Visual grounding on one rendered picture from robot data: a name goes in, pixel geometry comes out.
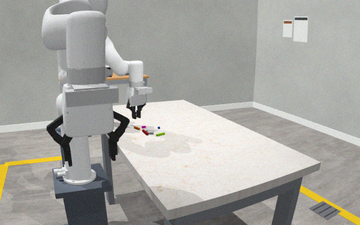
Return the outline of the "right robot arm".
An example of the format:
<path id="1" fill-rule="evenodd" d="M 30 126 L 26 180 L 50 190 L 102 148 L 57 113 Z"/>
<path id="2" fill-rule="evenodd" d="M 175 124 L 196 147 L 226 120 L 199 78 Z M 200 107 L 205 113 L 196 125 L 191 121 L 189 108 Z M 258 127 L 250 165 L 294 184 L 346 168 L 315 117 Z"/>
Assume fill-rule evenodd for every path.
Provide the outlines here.
<path id="1" fill-rule="evenodd" d="M 113 75 L 105 67 L 107 7 L 108 0 L 60 0 L 43 16 L 42 40 L 46 48 L 57 50 L 60 84 L 73 84 L 73 89 L 65 90 L 66 107 L 119 103 L 119 88 L 104 83 Z M 54 174 L 72 185 L 92 182 L 96 173 L 91 169 L 88 136 L 72 138 L 69 145 L 72 166 L 67 161 Z"/>

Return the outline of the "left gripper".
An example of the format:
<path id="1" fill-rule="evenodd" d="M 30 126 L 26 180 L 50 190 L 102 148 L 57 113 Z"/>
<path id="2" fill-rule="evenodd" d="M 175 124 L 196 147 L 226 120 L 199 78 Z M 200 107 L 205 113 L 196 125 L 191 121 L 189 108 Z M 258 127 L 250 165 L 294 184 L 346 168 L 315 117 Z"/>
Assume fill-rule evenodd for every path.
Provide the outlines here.
<path id="1" fill-rule="evenodd" d="M 142 108 L 146 105 L 145 103 L 145 94 L 137 95 L 135 94 L 134 87 L 128 87 L 127 89 L 127 98 L 126 98 L 126 108 L 130 109 L 132 112 L 132 118 L 136 119 L 141 118 Z M 135 112 L 135 107 L 137 106 L 137 112 Z"/>

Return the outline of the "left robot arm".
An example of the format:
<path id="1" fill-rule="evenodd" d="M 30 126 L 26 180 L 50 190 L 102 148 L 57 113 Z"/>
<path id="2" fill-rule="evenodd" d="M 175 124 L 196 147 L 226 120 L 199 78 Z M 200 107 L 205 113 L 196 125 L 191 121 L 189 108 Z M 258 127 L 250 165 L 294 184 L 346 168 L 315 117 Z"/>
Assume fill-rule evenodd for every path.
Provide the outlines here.
<path id="1" fill-rule="evenodd" d="M 105 62 L 111 69 L 113 69 L 113 72 L 117 76 L 124 76 L 127 73 L 129 74 L 129 86 L 136 88 L 135 94 L 140 95 L 152 93 L 151 87 L 143 86 L 142 61 L 123 61 L 108 36 L 105 40 L 105 48 Z"/>

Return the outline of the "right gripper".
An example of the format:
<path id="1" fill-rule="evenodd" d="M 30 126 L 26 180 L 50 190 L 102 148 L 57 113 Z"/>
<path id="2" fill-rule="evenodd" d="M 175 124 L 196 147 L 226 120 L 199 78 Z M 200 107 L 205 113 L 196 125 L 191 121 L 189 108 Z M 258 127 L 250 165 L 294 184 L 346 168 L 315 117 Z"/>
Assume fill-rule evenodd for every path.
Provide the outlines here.
<path id="1" fill-rule="evenodd" d="M 53 140 L 64 150 L 65 162 L 72 166 L 70 141 L 74 137 L 108 134 L 109 156 L 116 161 L 118 154 L 117 142 L 125 133 L 130 120 L 113 111 L 113 104 L 66 107 L 65 90 L 73 89 L 73 84 L 64 84 L 62 91 L 62 115 L 47 125 L 46 130 Z M 119 127 L 114 130 L 114 119 L 120 121 Z M 63 137 L 56 132 L 56 128 L 63 124 Z"/>

